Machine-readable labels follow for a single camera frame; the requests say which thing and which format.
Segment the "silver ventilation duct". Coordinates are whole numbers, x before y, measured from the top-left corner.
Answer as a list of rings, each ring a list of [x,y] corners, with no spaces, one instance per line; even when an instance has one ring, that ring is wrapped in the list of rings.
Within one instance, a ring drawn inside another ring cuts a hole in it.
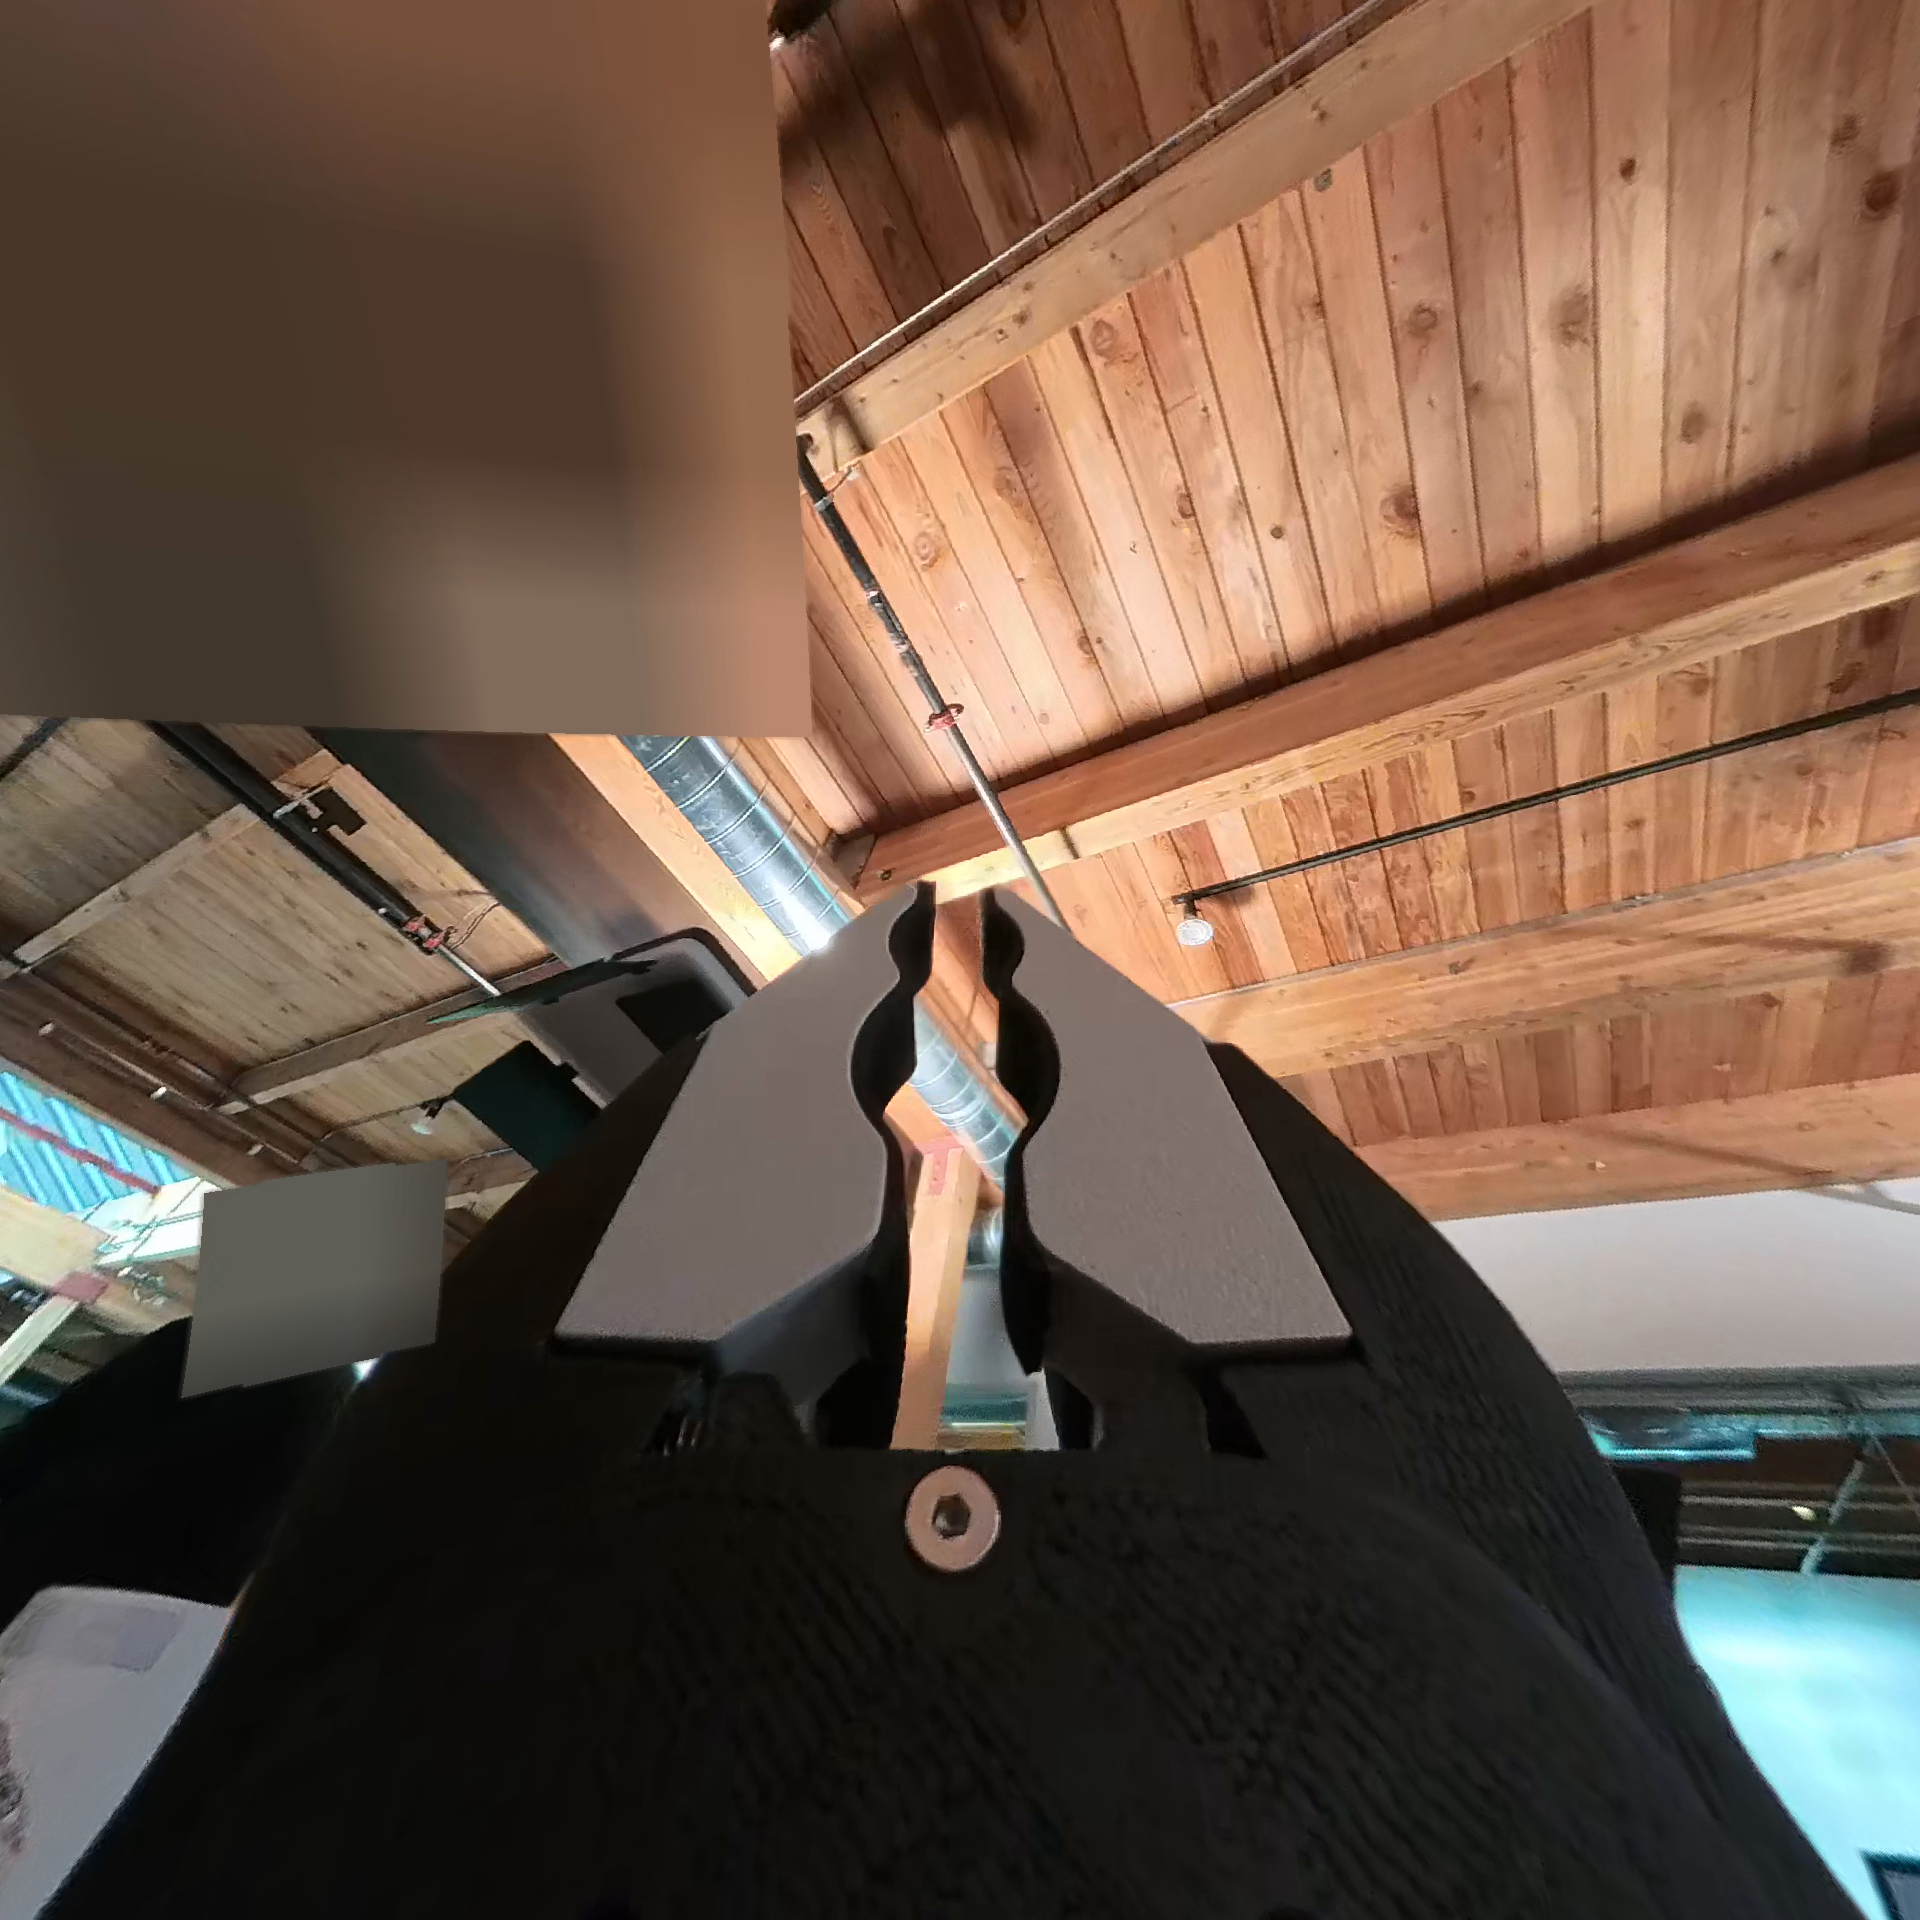
[[[620,742],[796,953],[826,950],[860,917],[831,876],[826,852],[715,737],[623,737]],[[918,1050],[913,1091],[983,1177],[1003,1187],[1019,1134],[1016,1105],[926,998],[918,1002]]]

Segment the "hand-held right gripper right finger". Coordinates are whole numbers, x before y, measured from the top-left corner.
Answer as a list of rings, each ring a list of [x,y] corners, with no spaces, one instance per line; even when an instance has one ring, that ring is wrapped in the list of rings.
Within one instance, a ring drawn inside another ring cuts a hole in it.
[[[1200,1359],[1342,1350],[1351,1321],[1196,1028],[1002,889],[982,962],[1023,1116],[999,1260],[1023,1364],[1063,1373],[1080,1310]]]

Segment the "black ceiling pipe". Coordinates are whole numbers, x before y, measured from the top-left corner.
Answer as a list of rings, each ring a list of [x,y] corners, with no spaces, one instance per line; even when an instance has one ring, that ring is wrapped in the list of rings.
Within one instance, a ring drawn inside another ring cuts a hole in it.
[[[288,793],[209,727],[147,722],[147,730],[216,782],[243,811],[273,828],[287,845],[342,885],[356,903],[375,913],[407,945],[451,962],[487,998],[502,998],[504,989],[456,950],[446,926],[427,917],[394,881],[347,849],[347,836],[364,829],[366,817],[347,803],[334,778]]]

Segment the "black ceiling track rail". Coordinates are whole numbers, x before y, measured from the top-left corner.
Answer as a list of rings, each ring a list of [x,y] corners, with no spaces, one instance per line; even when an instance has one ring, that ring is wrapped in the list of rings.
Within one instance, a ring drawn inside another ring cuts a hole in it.
[[[1204,905],[1219,898],[1240,897],[1251,889],[1258,889],[1268,882],[1279,881],[1297,881],[1311,874],[1319,874],[1332,866],[1351,865],[1360,858],[1380,858],[1386,852],[1403,850],[1419,845],[1430,839],[1444,836],[1451,833],[1465,833],[1473,828],[1484,826],[1499,826],[1505,821],[1514,821],[1526,817],[1535,809],[1558,809],[1572,799],[1590,799],[1615,793],[1627,783],[1667,778],[1667,774],[1683,774],[1716,761],[1727,761],[1731,756],[1745,753],[1770,749],[1778,746],[1788,746],[1802,739],[1812,739],[1823,734],[1831,734],[1838,730],[1848,730],[1855,725],[1880,722],[1895,714],[1907,714],[1918,709],[1918,689],[1902,689],[1876,700],[1848,703],[1843,709],[1819,711],[1811,715],[1795,718],[1790,722],[1780,722],[1776,727],[1753,730],[1740,737],[1716,739],[1713,742],[1703,742],[1698,748],[1690,748],[1683,753],[1670,753],[1658,759],[1636,761],[1632,765],[1609,771],[1603,774],[1586,774],[1576,782],[1555,783],[1544,790],[1528,793],[1522,797],[1498,799],[1484,807],[1470,807],[1456,811],[1448,818],[1434,822],[1418,822],[1411,828],[1380,833],[1377,836],[1362,839],[1359,843],[1338,845],[1319,852],[1297,855],[1295,860],[1264,866],[1258,871],[1231,876],[1225,881],[1203,882],[1192,889],[1182,889],[1179,893],[1170,897],[1169,903],[1182,909],[1184,921],[1203,921]]]

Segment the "metal sprinkler pipe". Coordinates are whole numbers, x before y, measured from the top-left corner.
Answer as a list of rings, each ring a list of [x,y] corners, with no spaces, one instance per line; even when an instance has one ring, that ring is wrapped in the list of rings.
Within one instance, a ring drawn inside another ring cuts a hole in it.
[[[972,783],[978,805],[987,811],[992,828],[998,829],[1002,843],[1011,850],[1023,877],[1035,891],[1040,909],[1056,926],[1065,926],[1065,913],[1062,903],[1050,889],[1050,882],[1031,855],[1027,841],[1023,839],[1019,829],[1016,828],[1012,818],[1002,803],[998,786],[992,783],[983,761],[974,753],[969,737],[966,734],[962,718],[966,709],[945,698],[943,686],[932,677],[928,663],[924,660],[921,652],[913,642],[902,614],[897,613],[888,589],[883,588],[874,564],[866,561],[860,542],[855,539],[847,516],[833,501],[833,490],[822,478],[816,463],[809,455],[809,436],[799,434],[799,463],[801,463],[801,484],[808,494],[808,502],[816,511],[819,521],[823,523],[833,547],[836,548],[839,558],[849,564],[855,588],[866,599],[870,607],[879,618],[894,653],[918,689],[920,698],[924,700],[926,711],[926,732],[932,737],[943,737],[951,756],[962,767],[967,782]]]

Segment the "wooden post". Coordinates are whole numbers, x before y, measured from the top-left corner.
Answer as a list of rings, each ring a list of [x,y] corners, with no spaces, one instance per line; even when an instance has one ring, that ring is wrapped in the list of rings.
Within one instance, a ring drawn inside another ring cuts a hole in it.
[[[932,1451],[940,1441],[978,1194],[982,1169],[955,1139],[921,1150],[908,1221],[897,1451]]]

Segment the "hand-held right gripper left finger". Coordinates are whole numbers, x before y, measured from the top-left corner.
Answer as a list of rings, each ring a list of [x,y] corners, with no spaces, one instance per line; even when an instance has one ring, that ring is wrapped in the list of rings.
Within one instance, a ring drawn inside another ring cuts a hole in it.
[[[570,1353],[899,1373],[932,891],[908,882],[719,1020],[555,1325]]]

